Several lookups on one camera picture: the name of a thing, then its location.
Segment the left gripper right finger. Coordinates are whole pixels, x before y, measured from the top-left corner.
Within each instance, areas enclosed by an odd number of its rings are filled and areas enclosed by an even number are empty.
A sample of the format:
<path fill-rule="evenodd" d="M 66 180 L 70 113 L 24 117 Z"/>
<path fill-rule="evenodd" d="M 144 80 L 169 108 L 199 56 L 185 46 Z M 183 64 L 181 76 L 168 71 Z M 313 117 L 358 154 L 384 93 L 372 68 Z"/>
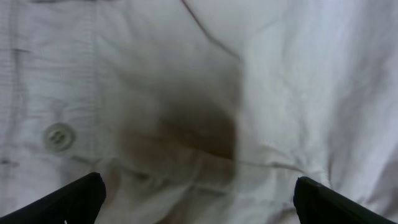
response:
<path fill-rule="evenodd" d="M 296 181 L 293 203 L 301 224 L 396 224 L 305 176 Z"/>

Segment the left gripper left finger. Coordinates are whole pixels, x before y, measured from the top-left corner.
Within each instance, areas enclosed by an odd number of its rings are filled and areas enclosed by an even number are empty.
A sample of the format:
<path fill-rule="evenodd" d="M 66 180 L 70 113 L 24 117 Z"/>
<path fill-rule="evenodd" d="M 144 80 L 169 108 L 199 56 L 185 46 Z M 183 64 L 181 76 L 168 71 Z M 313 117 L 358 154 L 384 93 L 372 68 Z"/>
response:
<path fill-rule="evenodd" d="M 1 217 L 1 224 L 94 224 L 105 199 L 105 183 L 92 172 Z"/>

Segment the beige cotton shorts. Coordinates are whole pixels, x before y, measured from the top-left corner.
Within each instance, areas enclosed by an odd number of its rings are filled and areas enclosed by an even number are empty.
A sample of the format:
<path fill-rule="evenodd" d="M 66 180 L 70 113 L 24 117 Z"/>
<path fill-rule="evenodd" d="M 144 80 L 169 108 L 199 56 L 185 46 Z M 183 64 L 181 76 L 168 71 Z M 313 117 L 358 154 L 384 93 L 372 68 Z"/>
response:
<path fill-rule="evenodd" d="M 397 221 L 397 1 L 1 2 L 1 214 L 90 172 L 98 223 Z"/>

